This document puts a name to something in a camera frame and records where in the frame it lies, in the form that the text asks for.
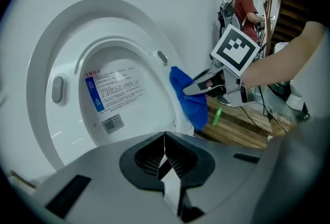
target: blue label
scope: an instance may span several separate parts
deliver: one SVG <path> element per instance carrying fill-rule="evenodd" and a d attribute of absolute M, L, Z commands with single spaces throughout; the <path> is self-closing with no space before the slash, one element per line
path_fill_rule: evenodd
<path fill-rule="evenodd" d="M 85 81 L 97 112 L 103 111 L 104 106 L 102 104 L 100 96 L 98 95 L 93 77 L 86 78 Z"/>

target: warning label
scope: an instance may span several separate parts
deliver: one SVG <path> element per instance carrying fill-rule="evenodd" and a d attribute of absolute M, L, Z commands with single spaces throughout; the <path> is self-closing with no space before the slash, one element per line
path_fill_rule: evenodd
<path fill-rule="evenodd" d="M 143 95 L 135 67 L 116 71 L 93 71 L 85 79 L 97 112 L 112 112 L 137 101 Z"/>

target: toilet seat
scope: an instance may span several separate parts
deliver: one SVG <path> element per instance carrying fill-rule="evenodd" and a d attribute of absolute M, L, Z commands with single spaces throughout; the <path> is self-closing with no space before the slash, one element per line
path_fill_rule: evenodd
<path fill-rule="evenodd" d="M 96 12 L 100 11 L 100 2 L 103 8 L 108 9 L 106 12 Z M 46 125 L 63 164 L 67 165 L 98 146 L 142 134 L 166 130 L 192 135 L 193 127 L 182 112 L 169 82 L 171 67 L 183 68 L 183 65 L 156 25 L 142 11 L 121 0 L 85 0 L 76 5 L 89 10 L 73 18 L 71 23 L 67 22 L 69 27 L 63 31 L 65 34 L 55 36 L 55 45 L 46 65 L 49 71 L 45 84 Z M 69 13 L 67 10 L 63 13 L 67 14 L 59 14 L 57 18 L 67 20 Z M 54 23 L 60 24 L 55 19 L 43 35 L 49 34 Z M 38 45 L 31 62 L 40 58 L 43 51 Z M 158 52 L 167 57 L 167 63 Z M 35 70 L 36 65 L 30 63 L 28 79 L 32 78 Z M 105 99 L 100 98 L 101 103 L 104 106 L 108 104 L 108 107 L 98 112 L 85 80 L 92 77 L 94 82 L 99 82 L 98 78 L 105 73 L 120 77 L 125 70 L 125 74 L 135 78 L 141 86 L 138 98 L 119 107 L 115 100 L 104 102 Z M 63 98 L 59 103 L 52 100 L 53 81 L 57 77 L 64 81 Z M 110 83 L 94 85 L 99 94 L 100 85 L 113 86 Z M 36 100 L 32 87 L 33 82 L 27 82 L 27 103 Z M 129 91 L 125 93 L 127 97 L 132 96 Z M 35 107 L 28 104 L 28 110 L 33 108 L 36 112 Z M 36 129 L 40 124 L 34 117 L 29 115 L 32 128 Z M 123 125 L 108 134 L 103 122 L 112 117 L 119 117 Z"/>

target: wooden pallet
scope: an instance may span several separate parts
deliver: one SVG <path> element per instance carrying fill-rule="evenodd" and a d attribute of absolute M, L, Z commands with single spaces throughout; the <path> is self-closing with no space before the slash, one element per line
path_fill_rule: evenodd
<path fill-rule="evenodd" d="M 207 100 L 209 116 L 206 126 L 197 134 L 208 140 L 221 142 L 228 145 L 240 145 L 251 148 L 265 148 L 267 136 L 272 134 L 272 128 L 268 118 L 262 113 L 244 107 L 248 115 L 257 126 L 247 117 L 241 108 L 232 108 L 220 104 L 214 98 Z M 216 126 L 212 125 L 219 107 L 222 112 Z"/>

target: black slot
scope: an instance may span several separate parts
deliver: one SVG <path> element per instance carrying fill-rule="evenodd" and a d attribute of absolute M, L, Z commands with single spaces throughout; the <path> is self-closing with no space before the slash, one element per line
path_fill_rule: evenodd
<path fill-rule="evenodd" d="M 224 81 L 221 79 L 221 73 L 223 71 L 218 72 L 215 76 L 213 76 L 210 80 L 212 81 L 212 87 L 218 85 L 224 85 Z"/>
<path fill-rule="evenodd" d="M 203 76 L 204 74 L 206 74 L 208 71 L 209 71 L 209 69 L 207 69 L 207 70 L 201 72 L 198 76 L 196 76 L 196 77 L 194 78 L 194 80 L 197 80 L 198 78 L 202 77 L 202 76 Z"/>
<path fill-rule="evenodd" d="M 165 138 L 165 153 L 177 176 L 181 179 L 199 163 L 199 156 L 171 137 Z"/>
<path fill-rule="evenodd" d="M 204 82 L 200 82 L 200 83 L 198 83 L 197 85 L 198 85 L 198 87 L 199 87 L 200 90 L 205 90 L 205 89 L 207 89 L 207 87 L 206 87 L 206 85 L 205 85 Z"/>
<path fill-rule="evenodd" d="M 177 215 L 184 223 L 188 223 L 203 216 L 204 212 L 198 207 L 192 206 L 187 192 L 185 190 L 181 190 Z"/>
<path fill-rule="evenodd" d="M 46 208 L 58 217 L 64 218 L 90 181 L 91 178 L 89 177 L 76 175 L 75 178 L 48 203 Z"/>
<path fill-rule="evenodd" d="M 158 177 L 161 160 L 164 157 L 164 137 L 158 137 L 135 154 L 135 162 L 147 174 Z"/>
<path fill-rule="evenodd" d="M 240 159 L 242 161 L 249 162 L 249 163 L 254 163 L 254 164 L 257 164 L 258 161 L 260 160 L 259 157 L 248 155 L 248 154 L 243 154 L 243 153 L 236 153 L 234 155 L 234 158 L 237 158 L 237 159 Z"/>
<path fill-rule="evenodd" d="M 244 86 L 241 86 L 241 97 L 242 97 L 242 102 L 246 103 L 248 101 L 248 96 L 246 95 L 246 89 Z"/>
<path fill-rule="evenodd" d="M 162 180 L 165 175 L 172 169 L 172 165 L 169 160 L 166 160 L 158 169 L 158 179 Z"/>

